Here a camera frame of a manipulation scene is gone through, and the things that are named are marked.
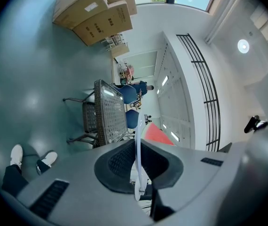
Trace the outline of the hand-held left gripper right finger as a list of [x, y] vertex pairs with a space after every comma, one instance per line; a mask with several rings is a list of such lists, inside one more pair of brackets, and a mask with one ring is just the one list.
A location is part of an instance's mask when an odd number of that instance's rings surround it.
[[229, 191], [236, 177], [245, 143], [228, 153], [209, 152], [143, 140], [145, 169], [161, 169], [152, 179], [155, 199], [148, 226], [230, 226], [234, 199]]

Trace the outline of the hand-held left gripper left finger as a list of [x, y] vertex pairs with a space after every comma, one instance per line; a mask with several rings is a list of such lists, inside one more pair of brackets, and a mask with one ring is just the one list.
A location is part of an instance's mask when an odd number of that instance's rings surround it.
[[17, 196], [16, 210], [35, 226], [149, 226], [130, 184], [134, 141], [77, 153]]

